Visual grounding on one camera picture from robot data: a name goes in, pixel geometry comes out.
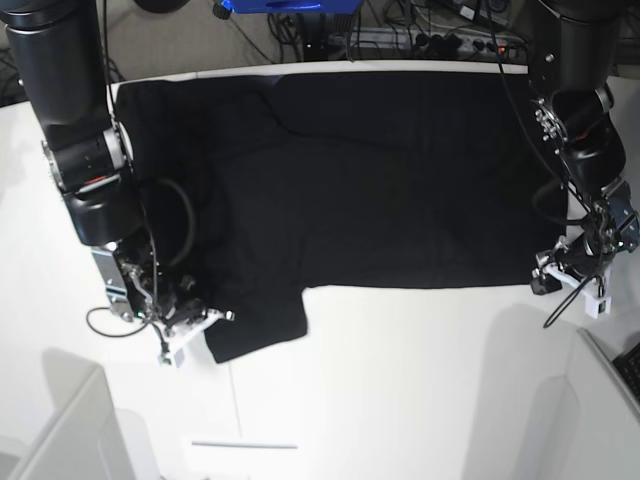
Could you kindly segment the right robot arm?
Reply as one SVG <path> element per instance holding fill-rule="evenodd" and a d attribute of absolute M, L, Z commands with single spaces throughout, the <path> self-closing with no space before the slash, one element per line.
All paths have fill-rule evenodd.
<path fill-rule="evenodd" d="M 108 310 L 152 329 L 159 360 L 174 365 L 185 346 L 233 313 L 209 308 L 176 268 L 196 240 L 195 207 L 176 182 L 184 239 L 160 259 L 110 77 L 108 8 L 96 1 L 5 1 L 4 24 L 17 73 L 42 128 L 42 150 L 80 242 L 91 250 Z"/>

